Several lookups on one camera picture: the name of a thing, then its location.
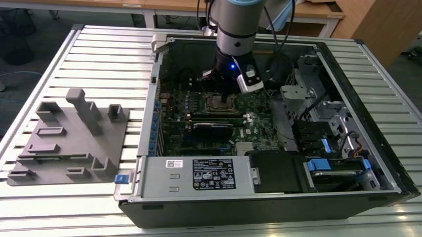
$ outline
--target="metal extrusion surface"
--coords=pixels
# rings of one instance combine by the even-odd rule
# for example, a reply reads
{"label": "metal extrusion surface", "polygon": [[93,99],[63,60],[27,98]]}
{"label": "metal extrusion surface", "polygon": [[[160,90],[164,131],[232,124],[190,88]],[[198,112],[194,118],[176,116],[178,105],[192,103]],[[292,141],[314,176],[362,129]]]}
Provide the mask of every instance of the metal extrusion surface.
{"label": "metal extrusion surface", "polygon": [[[72,32],[57,53],[23,112],[9,129],[0,159],[0,232],[3,236],[112,236],[168,235],[216,236],[358,236],[378,234],[414,237],[422,233],[422,196],[409,202],[374,208],[347,220],[219,226],[210,228],[139,229],[121,213],[112,194],[116,185],[71,184],[11,187],[7,175],[29,139],[41,101],[69,106],[64,97],[69,87],[84,88],[97,107],[120,104],[129,108],[119,172],[135,168],[140,128],[154,60],[150,58],[155,33],[199,35],[195,31],[85,26]],[[258,35],[271,39],[271,35]],[[422,188],[422,118],[387,76],[370,52],[349,39],[291,37],[296,41],[322,41],[366,105],[418,188]],[[119,185],[121,194],[129,185]]]}

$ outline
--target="black cable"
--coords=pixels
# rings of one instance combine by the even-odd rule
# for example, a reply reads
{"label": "black cable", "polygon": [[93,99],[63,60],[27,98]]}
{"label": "black cable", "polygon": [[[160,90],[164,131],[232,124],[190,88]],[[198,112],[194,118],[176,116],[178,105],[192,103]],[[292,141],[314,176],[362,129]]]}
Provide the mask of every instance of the black cable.
{"label": "black cable", "polygon": [[292,21],[294,21],[294,18],[295,18],[295,6],[296,6],[296,3],[295,3],[295,0],[291,0],[291,15],[290,15],[290,22],[288,22],[288,28],[287,28],[287,32],[286,32],[286,35],[284,35],[284,39],[282,41],[282,44],[280,46],[278,47],[278,49],[275,49],[271,57],[268,58],[268,61],[266,63],[266,71],[270,72],[270,67],[271,67],[271,64],[272,64],[272,61],[275,60],[275,58],[278,57],[278,54],[279,52],[282,51],[282,48],[283,48],[283,45],[286,44],[287,42],[287,38],[290,36],[290,31],[291,31],[291,26],[292,26]]}
{"label": "black cable", "polygon": [[294,139],[294,138],[290,138],[290,137],[287,137],[287,136],[284,136],[283,134],[280,134],[286,139],[288,139],[288,140],[292,140],[292,141],[298,141],[296,139]]}
{"label": "black cable", "polygon": [[302,117],[311,111],[311,109],[322,102],[324,97],[327,96],[328,92],[326,91],[314,101],[314,103],[306,108],[306,110],[302,112],[299,116],[299,120],[302,120]]}
{"label": "black cable", "polygon": [[191,17],[187,18],[184,25],[190,22],[190,20],[191,20]]}
{"label": "black cable", "polygon": [[270,13],[268,13],[268,10],[267,10],[266,6],[263,6],[263,11],[264,11],[266,17],[267,17],[268,22],[270,22],[270,27],[271,27],[272,37],[274,37],[274,43],[275,43],[275,51],[278,51],[278,42],[276,42],[275,28],[274,28],[272,20],[271,20]]}
{"label": "black cable", "polygon": [[291,0],[291,15],[290,15],[288,28],[287,28],[287,32],[286,32],[286,36],[284,36],[283,42],[282,42],[282,44],[280,44],[280,46],[278,48],[279,51],[282,50],[282,47],[286,44],[287,38],[290,36],[290,30],[291,30],[291,26],[292,26],[292,21],[295,19],[295,8],[296,8],[296,1]]}
{"label": "black cable", "polygon": [[344,148],[344,145],[346,145],[347,137],[349,137],[351,134],[354,134],[354,133],[357,133],[357,132],[355,132],[355,131],[350,131],[350,132],[347,132],[346,135],[344,135],[344,138],[343,138],[342,143],[340,143],[340,146],[339,146],[339,152],[338,152],[338,156],[336,156],[338,159],[340,159],[340,157],[342,157],[342,153],[343,153],[343,148]]}
{"label": "black cable", "polygon": [[196,27],[198,27],[198,30],[200,30],[200,25],[199,25],[199,2],[200,0],[198,0],[198,4],[196,4]]}
{"label": "black cable", "polygon": [[[162,15],[162,17],[167,20],[166,16]],[[171,19],[178,19],[180,16],[176,16],[176,17],[171,17],[168,16]]]}

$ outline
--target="cable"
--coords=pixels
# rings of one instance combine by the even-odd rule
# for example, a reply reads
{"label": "cable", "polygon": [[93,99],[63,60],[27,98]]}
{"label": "cable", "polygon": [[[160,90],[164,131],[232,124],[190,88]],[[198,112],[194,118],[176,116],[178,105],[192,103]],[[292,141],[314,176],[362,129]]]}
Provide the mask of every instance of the cable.
{"label": "cable", "polygon": [[288,35],[290,35],[290,30],[291,30],[291,26],[292,26],[292,21],[295,19],[295,8],[296,8],[296,1],[295,0],[291,0],[291,15],[290,15],[290,22],[288,22],[288,28],[287,28],[287,32],[286,32],[286,36],[284,36],[284,39],[283,39],[283,42],[278,48],[278,50],[280,51],[282,50],[282,47],[283,45],[286,44],[286,41],[287,41],[287,38],[288,38]]}
{"label": "cable", "polygon": [[168,16],[168,17],[170,17],[171,19],[178,19],[178,18],[179,18],[179,16],[176,16],[176,17]]}
{"label": "cable", "polygon": [[200,25],[199,25],[199,2],[200,0],[198,0],[198,4],[196,4],[196,27],[198,27],[198,30],[202,31]]}
{"label": "cable", "polygon": [[191,17],[187,18],[184,25],[190,22],[190,20],[191,20]]}
{"label": "cable", "polygon": [[311,111],[311,109],[320,103],[320,101],[327,96],[328,92],[324,91],[324,93],[315,99],[314,103],[306,108],[306,110],[302,112],[299,116],[299,120],[302,120],[302,117]]}
{"label": "cable", "polygon": [[0,101],[15,103],[15,102],[25,102],[27,100],[4,100],[4,99],[0,99]]}
{"label": "cable", "polygon": [[280,134],[286,139],[288,139],[288,140],[292,140],[292,141],[298,141],[296,139],[294,139],[294,138],[290,138],[290,137],[287,137],[287,136],[284,136],[283,134]]}
{"label": "cable", "polygon": [[358,139],[355,138],[355,143],[359,145],[359,147],[355,149],[355,151],[351,153],[351,157],[357,157],[358,153],[363,150],[363,145],[362,143],[358,141]]}
{"label": "cable", "polygon": [[278,47],[278,49],[275,48],[275,51],[271,55],[271,57],[268,58],[268,61],[266,63],[266,71],[270,72],[270,67],[271,67],[271,64],[272,64],[272,61],[275,60],[275,58],[278,57],[278,54],[280,53],[282,51],[282,48],[283,48],[283,45],[286,44],[287,42],[287,38],[290,36],[290,31],[291,31],[291,26],[292,26],[292,21],[294,21],[294,18],[295,18],[295,7],[296,6],[296,3],[295,3],[295,0],[291,0],[291,15],[290,15],[290,22],[288,22],[288,28],[287,28],[287,32],[286,32],[286,35],[284,35],[284,39],[282,41],[282,44],[280,46]]}
{"label": "cable", "polygon": [[346,141],[347,141],[347,137],[351,135],[351,134],[354,134],[354,133],[357,133],[355,131],[349,131],[347,133],[346,133],[346,135],[344,135],[344,138],[343,138],[343,140],[342,140],[342,143],[340,143],[340,146],[339,146],[339,153],[338,153],[338,156],[336,156],[336,158],[338,159],[343,159],[343,158],[340,158],[342,157],[342,153],[343,153],[343,148],[344,148],[344,145],[346,145]]}
{"label": "cable", "polygon": [[264,11],[266,17],[267,17],[268,22],[270,22],[270,27],[271,27],[272,37],[274,37],[274,43],[275,43],[275,51],[278,51],[278,42],[276,42],[275,28],[274,28],[272,20],[271,20],[270,13],[268,13],[268,10],[267,10],[266,6],[263,6],[263,11]]}
{"label": "cable", "polygon": [[5,74],[0,75],[0,77],[4,77],[4,76],[11,75],[11,74],[16,74],[16,73],[28,73],[28,74],[36,74],[36,75],[43,76],[43,74],[40,74],[40,73],[37,73],[37,72],[27,72],[27,71],[21,71],[21,72],[11,72],[11,73],[5,73]]}

